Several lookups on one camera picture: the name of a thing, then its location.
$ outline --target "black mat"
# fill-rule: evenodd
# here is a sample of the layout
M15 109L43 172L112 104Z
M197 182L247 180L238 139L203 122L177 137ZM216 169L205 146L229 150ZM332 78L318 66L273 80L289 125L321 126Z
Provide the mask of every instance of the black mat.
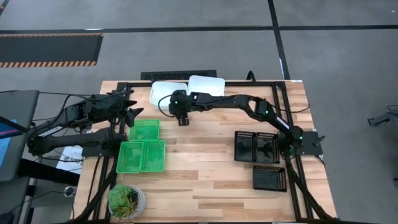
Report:
M171 72L141 72L141 80L189 80L192 75L204 77L217 77L216 70L192 70L192 71L171 71Z
M94 66L104 34L3 34L0 67Z

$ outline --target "white paper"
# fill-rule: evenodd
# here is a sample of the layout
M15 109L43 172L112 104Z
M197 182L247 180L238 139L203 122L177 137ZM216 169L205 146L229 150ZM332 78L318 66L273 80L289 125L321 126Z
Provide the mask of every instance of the white paper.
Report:
M81 156L82 148L80 146L67 146L64 148L60 160L64 161L73 161L73 160L82 160ZM83 162L62 162L59 161L57 164L57 169L63 169L70 172L74 172L76 174L81 173L81 168L83 166Z

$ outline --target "black bracket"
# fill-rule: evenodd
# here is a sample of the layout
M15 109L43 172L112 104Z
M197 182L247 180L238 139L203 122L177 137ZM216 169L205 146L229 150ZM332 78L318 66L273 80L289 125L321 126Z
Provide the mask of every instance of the black bracket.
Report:
M320 142L324 138L324 136L319 137L316 131L304 131L303 147L297 149L296 155L322 155L323 152Z
M286 83L285 82L281 82L281 81L276 81L275 85L277 88L279 88L282 91L286 91Z
M246 80L251 80L252 83L256 82L256 76L254 75L253 71L249 71L248 76L246 77Z
M118 85L116 86L116 91L126 90L128 86L129 86L129 83L127 83L127 82L118 82Z

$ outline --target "hazard tape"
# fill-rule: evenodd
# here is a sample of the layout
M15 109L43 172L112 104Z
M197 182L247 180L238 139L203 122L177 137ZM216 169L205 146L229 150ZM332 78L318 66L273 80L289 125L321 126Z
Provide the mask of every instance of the hazard tape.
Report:
M95 61L76 62L0 62L0 68L39 68L39 67L77 67L94 66Z
M0 37L81 37L81 36L101 36L102 33L87 34L0 34Z

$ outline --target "green tray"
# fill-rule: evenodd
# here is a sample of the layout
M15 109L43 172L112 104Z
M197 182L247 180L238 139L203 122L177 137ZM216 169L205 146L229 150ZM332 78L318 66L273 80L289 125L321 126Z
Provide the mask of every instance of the green tray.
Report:
M120 145L118 174L138 174L141 169L142 142L122 142Z
M166 142L164 140L144 141L142 145L141 172L163 172Z
M134 127L130 129L130 141L158 140L159 120L136 120Z

